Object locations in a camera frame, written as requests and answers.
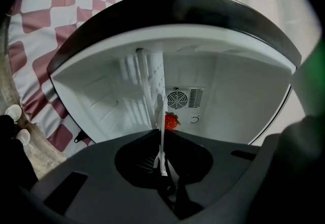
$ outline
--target fan vent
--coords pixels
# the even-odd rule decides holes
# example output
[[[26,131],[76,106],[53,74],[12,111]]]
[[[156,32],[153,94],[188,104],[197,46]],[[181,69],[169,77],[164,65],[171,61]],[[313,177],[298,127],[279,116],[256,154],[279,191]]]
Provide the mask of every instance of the fan vent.
[[[201,89],[191,89],[189,94],[189,108],[199,108],[201,105],[203,90]]]
[[[187,96],[183,92],[175,91],[167,97],[168,106],[174,109],[179,109],[187,104]]]

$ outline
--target red and white checkered cushion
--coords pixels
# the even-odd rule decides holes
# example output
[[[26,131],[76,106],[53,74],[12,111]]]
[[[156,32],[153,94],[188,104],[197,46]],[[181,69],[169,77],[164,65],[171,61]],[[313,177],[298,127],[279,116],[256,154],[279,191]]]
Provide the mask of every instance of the red and white checkered cushion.
[[[120,0],[16,0],[9,26],[9,60],[26,117],[70,156],[80,128],[54,91],[46,67],[59,47],[90,17]]]

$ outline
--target red strawberry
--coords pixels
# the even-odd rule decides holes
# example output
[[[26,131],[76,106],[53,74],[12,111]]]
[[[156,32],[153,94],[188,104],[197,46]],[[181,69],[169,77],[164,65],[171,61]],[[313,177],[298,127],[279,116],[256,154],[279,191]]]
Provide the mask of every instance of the red strawberry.
[[[177,127],[179,122],[177,121],[178,117],[174,114],[167,114],[165,116],[165,129],[173,130]]]

